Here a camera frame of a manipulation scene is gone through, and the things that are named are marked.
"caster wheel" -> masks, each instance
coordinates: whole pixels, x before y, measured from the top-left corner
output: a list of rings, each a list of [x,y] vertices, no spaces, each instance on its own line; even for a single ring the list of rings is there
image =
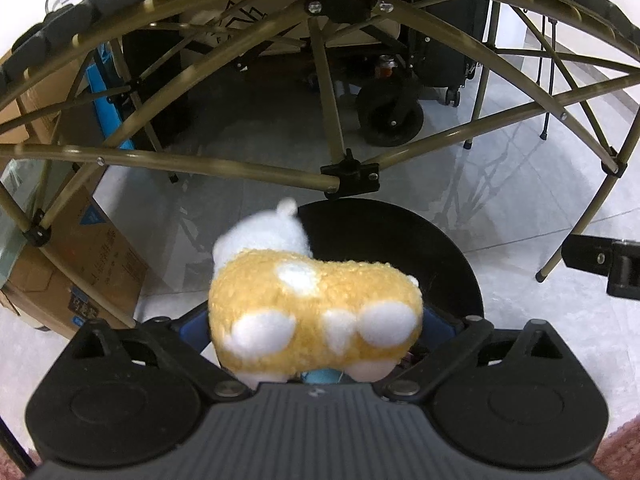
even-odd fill
[[[453,104],[454,108],[458,108],[460,106],[460,90],[453,86],[447,88],[447,92],[444,95],[444,104],[446,106]]]
[[[424,111],[418,101],[411,104],[401,123],[392,123],[390,117],[401,89],[400,80],[376,79],[365,86],[356,97],[360,130],[372,146],[401,146],[413,139],[422,129]]]

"black curved plate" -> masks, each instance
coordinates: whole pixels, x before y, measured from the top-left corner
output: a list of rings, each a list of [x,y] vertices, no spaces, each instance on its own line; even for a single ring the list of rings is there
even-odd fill
[[[425,302],[462,318],[483,316],[476,276],[459,248],[417,214],[364,198],[300,206],[315,258],[383,262],[415,276]]]

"metal bolt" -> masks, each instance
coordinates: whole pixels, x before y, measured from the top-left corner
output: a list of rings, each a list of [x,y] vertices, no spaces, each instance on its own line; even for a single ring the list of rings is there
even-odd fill
[[[378,8],[382,11],[382,12],[391,12],[392,10],[394,10],[394,4],[390,4],[388,2],[380,2],[378,4]]]
[[[397,396],[409,397],[420,391],[420,385],[414,381],[398,379],[389,385],[389,391]]]
[[[306,6],[306,10],[312,14],[319,14],[322,11],[322,4],[318,1],[309,2]]]
[[[219,397],[237,397],[242,395],[246,390],[244,384],[238,381],[222,381],[216,384],[214,392]]]

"stuffed toy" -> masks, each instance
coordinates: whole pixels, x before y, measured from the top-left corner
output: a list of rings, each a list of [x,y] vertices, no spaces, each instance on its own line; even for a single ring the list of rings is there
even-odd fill
[[[389,264],[314,260],[291,199],[213,249],[209,322],[220,364],[251,388],[333,368],[388,375],[422,327],[417,280]]]

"tile floor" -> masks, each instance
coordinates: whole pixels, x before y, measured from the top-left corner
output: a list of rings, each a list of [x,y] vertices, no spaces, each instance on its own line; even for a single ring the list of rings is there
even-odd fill
[[[525,72],[536,69],[535,60],[525,61]],[[590,83],[584,72],[572,70],[579,84]],[[221,77],[191,92],[193,125],[175,152],[311,171],[328,163],[316,95],[273,82],[249,88],[235,74],[224,75],[222,84]],[[470,82],[463,89],[459,108],[423,101],[421,136],[468,121],[476,85]],[[556,91],[567,89],[556,78]],[[338,92],[346,144],[361,160],[379,152],[357,134],[353,88],[338,84]],[[483,114],[527,100],[492,75]],[[595,99],[592,105],[611,143],[619,147],[632,113],[612,98]],[[572,111],[586,121],[579,107]],[[551,321],[606,396],[610,430],[615,430],[640,412],[640,307],[609,298],[603,279],[562,265],[542,285],[534,280],[604,176],[596,158],[557,121],[551,121],[548,141],[541,141],[542,123],[538,117],[477,138],[471,151],[451,146],[390,168],[375,198],[419,213],[459,245],[496,326],[521,328],[531,317]],[[640,238],[640,189],[633,185],[640,164],[631,162],[590,233]],[[272,207],[283,196],[299,203],[323,199],[319,192],[195,174],[181,174],[172,185],[161,172],[110,168],[96,198],[150,264],[138,315],[179,316],[203,301],[216,237],[240,217]],[[28,444],[25,403],[64,341],[20,324],[2,309],[0,326],[0,411]]]

